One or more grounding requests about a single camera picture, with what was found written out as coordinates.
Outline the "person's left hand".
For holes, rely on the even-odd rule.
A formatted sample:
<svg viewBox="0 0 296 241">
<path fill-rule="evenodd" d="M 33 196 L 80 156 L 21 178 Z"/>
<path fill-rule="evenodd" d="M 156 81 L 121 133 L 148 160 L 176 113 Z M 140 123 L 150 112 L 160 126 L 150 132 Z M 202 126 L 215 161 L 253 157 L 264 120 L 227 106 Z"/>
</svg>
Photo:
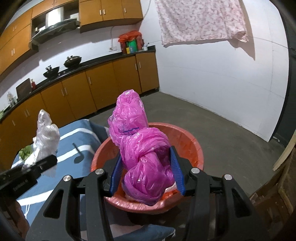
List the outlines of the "person's left hand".
<svg viewBox="0 0 296 241">
<path fill-rule="evenodd" d="M 25 239 L 29 231 L 30 225 L 24 216 L 20 204 L 17 201 L 15 201 L 13 204 L 10 205 L 9 209 L 11 212 L 12 219 L 16 225 L 16 228 L 18 229 L 18 233 L 23 239 Z"/>
</svg>

